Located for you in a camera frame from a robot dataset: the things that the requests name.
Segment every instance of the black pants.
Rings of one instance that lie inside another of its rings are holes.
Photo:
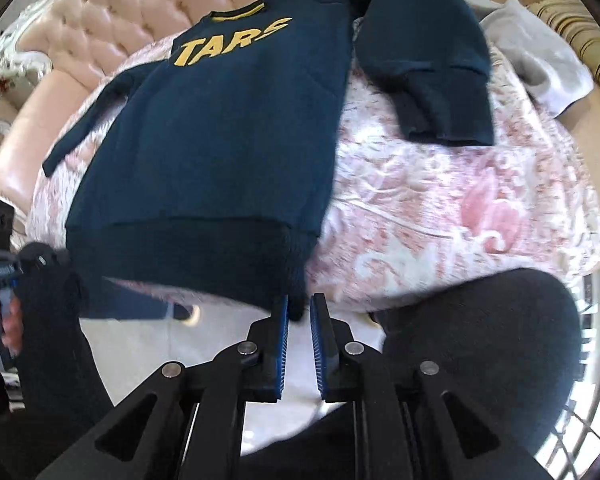
[[[78,324],[80,286],[57,271],[44,283],[23,283],[18,292],[25,333],[18,367],[27,411],[65,420],[74,440],[111,403]],[[408,378],[423,360],[439,363],[525,449],[539,449],[568,399],[580,352],[576,306],[558,280],[513,270],[377,318],[394,374]],[[240,477],[350,479],[353,438],[352,410],[344,406],[243,457]]]

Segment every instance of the pink floral bedspread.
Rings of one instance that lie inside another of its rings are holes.
[[[167,57],[173,38],[133,54],[118,72]],[[404,141],[390,100],[354,60],[333,198],[307,267],[310,292],[324,292],[335,308],[376,310],[517,267],[545,270],[569,282],[596,263],[600,208],[573,138],[534,107],[509,61],[493,46],[491,59],[496,145],[490,148]],[[64,246],[75,191],[123,105],[112,104],[50,179],[39,172],[26,226],[30,238]],[[212,299],[169,286],[120,283],[181,304]]]

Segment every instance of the yellow lettering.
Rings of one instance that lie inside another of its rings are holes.
[[[261,36],[257,37],[255,40],[253,41],[259,41],[262,38],[266,38],[267,36],[273,34],[274,32],[279,31],[282,28],[285,28],[288,23],[290,22],[293,18],[281,18],[279,20],[276,20],[275,22],[271,23],[271,25],[269,25],[269,27],[264,29],[264,32],[262,33]]]
[[[193,49],[198,45],[202,45],[203,43],[205,43],[205,41],[206,41],[206,38],[201,38],[199,40],[193,40],[193,41],[184,43],[182,45],[184,47],[184,50],[178,56],[178,59],[176,59],[176,62],[174,63],[174,65],[175,66],[185,66],[187,64],[187,59],[189,59],[191,54],[193,54]]]
[[[235,47],[247,46],[251,44],[251,40],[259,35],[262,31],[259,28],[250,28],[249,30],[239,30],[234,34],[231,39],[231,43],[226,46],[226,49],[222,51],[223,54],[231,52]]]
[[[200,49],[188,64],[197,63],[202,56],[214,57],[222,54],[222,46],[224,44],[224,36],[212,36],[208,43]]]

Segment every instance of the yellow collar trim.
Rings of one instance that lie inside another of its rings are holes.
[[[246,18],[247,16],[253,16],[256,12],[260,12],[264,9],[264,4],[260,4],[259,6],[253,7],[251,10],[247,10],[247,12],[243,12],[241,14],[237,14],[236,16],[212,16],[211,19],[215,22],[227,22],[229,20],[239,20],[240,18]]]

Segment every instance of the navy blue sweatshirt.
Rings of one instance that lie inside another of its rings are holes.
[[[489,54],[463,0],[213,12],[169,59],[117,76],[45,161],[49,176],[112,97],[128,96],[66,222],[76,266],[267,309],[289,295],[297,317],[331,196],[352,22],[367,8],[360,65],[394,99],[405,137],[491,144]]]

